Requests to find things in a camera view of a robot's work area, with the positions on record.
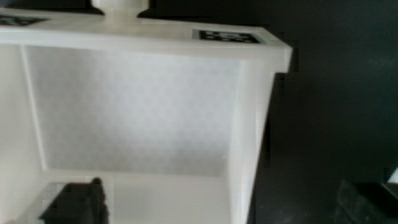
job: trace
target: black plastic piece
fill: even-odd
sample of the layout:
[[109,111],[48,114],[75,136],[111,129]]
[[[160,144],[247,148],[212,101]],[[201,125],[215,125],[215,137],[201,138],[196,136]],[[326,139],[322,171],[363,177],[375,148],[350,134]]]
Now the black plastic piece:
[[70,183],[39,217],[47,224],[109,224],[102,179]]
[[391,184],[342,181],[336,224],[350,223],[349,220],[354,224],[398,224],[395,190],[397,186]]

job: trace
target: black background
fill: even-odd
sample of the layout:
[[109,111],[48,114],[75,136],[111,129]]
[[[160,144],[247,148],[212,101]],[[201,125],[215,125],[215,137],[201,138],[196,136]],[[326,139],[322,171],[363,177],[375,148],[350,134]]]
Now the black background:
[[384,181],[398,165],[398,1],[159,0],[153,8],[175,19],[256,24],[295,48],[251,223],[331,224],[340,179]]

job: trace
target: translucent white panel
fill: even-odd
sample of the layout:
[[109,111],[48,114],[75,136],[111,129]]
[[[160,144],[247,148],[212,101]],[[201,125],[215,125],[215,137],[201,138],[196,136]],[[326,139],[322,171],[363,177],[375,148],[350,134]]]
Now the translucent white panel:
[[221,175],[237,61],[43,47],[27,57],[48,167]]

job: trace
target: white plastic container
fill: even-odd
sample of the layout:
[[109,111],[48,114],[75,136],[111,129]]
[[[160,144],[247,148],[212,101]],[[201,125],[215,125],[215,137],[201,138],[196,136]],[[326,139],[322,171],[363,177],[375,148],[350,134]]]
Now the white plastic container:
[[112,224],[244,224],[290,46],[260,27],[0,14],[50,19],[0,26],[0,224],[39,223],[63,185],[93,177]]

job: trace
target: black and white marker sticker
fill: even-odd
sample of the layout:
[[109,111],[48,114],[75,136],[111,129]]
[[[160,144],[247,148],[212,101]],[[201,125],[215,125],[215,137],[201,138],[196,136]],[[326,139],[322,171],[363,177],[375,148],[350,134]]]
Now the black and white marker sticker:
[[38,22],[47,21],[45,18],[22,17],[0,14],[0,26],[29,26]]

